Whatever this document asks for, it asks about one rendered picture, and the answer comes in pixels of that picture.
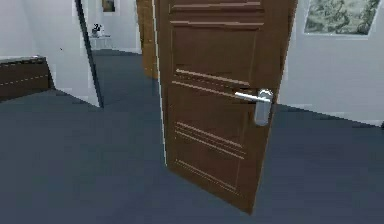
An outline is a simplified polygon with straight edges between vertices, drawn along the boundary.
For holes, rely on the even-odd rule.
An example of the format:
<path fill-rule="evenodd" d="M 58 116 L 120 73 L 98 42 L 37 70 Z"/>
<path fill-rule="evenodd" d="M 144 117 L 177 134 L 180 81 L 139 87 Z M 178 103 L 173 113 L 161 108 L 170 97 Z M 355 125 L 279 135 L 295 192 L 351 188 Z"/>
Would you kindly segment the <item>brown panelled room door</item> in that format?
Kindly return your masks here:
<path fill-rule="evenodd" d="M 298 0 L 154 0 L 167 168 L 252 213 Z M 236 92 L 273 92 L 266 126 Z"/>

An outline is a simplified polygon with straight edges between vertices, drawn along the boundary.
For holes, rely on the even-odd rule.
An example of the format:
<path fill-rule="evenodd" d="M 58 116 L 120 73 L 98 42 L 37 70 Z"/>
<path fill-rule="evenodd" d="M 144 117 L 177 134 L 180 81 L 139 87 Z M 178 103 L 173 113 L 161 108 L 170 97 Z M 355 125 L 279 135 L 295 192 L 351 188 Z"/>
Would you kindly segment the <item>light brown room door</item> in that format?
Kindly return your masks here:
<path fill-rule="evenodd" d="M 158 78 L 152 0 L 136 0 L 144 73 Z"/>

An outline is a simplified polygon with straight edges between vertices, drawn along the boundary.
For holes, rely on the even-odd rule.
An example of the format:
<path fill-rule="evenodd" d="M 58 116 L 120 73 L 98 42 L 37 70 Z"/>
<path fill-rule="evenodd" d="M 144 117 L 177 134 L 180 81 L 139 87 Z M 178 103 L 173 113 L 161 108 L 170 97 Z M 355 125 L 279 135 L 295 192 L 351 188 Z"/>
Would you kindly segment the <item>small white side table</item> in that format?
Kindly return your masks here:
<path fill-rule="evenodd" d="M 90 36 L 89 41 L 92 50 L 113 48 L 112 38 L 110 35 Z"/>

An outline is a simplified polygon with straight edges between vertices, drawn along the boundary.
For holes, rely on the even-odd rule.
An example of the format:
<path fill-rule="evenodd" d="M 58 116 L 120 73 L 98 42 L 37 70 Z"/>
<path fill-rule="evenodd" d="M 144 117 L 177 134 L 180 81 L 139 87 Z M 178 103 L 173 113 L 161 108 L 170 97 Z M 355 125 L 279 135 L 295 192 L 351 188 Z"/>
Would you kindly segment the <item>dark brown chest of drawers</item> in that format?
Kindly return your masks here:
<path fill-rule="evenodd" d="M 44 56 L 0 60 L 0 102 L 54 88 Z"/>

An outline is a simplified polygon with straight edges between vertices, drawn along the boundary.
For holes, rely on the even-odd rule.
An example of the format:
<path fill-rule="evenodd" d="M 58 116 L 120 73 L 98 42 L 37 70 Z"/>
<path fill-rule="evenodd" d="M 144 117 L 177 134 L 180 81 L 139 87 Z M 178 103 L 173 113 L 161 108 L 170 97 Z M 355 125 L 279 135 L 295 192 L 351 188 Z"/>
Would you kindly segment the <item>green framed wall picture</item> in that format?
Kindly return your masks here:
<path fill-rule="evenodd" d="M 382 0 L 310 0 L 303 32 L 368 36 Z"/>

